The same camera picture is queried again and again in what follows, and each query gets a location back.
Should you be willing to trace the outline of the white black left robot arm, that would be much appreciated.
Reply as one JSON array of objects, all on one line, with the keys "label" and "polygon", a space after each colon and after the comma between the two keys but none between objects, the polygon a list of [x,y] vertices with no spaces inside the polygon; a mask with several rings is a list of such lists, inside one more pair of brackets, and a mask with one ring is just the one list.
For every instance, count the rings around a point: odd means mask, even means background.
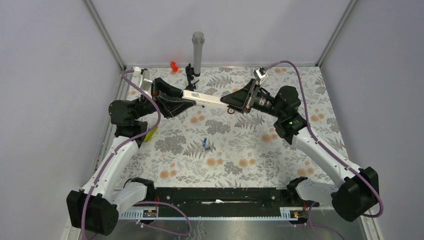
[{"label": "white black left robot arm", "polygon": [[156,78],[149,90],[149,93],[142,90],[141,96],[134,100],[115,100],[109,105],[110,120],[116,131],[107,156],[90,180],[80,190],[70,191],[66,198],[74,228],[107,236],[116,227],[120,215],[134,205],[153,205],[147,216],[157,216],[161,203],[153,181],[135,177],[117,193],[114,193],[115,185],[145,136],[159,125],[155,123],[149,128],[146,121],[139,119],[153,113],[159,118],[173,118],[197,103],[184,99],[182,89],[161,78]]}]

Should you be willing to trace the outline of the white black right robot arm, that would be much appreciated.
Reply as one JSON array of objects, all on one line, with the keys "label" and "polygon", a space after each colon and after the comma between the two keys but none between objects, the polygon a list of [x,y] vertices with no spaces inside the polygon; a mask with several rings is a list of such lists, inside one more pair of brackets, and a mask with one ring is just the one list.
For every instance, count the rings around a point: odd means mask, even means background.
[{"label": "white black right robot arm", "polygon": [[301,105],[299,93],[293,86],[285,85],[275,96],[252,79],[244,88],[221,97],[221,102],[239,113],[254,109],[276,117],[277,135],[311,158],[332,180],[332,184],[315,182],[298,177],[287,186],[287,201],[299,206],[304,201],[331,206],[348,222],[381,202],[378,173],[372,168],[362,168],[344,158],[320,137],[298,112]]}]

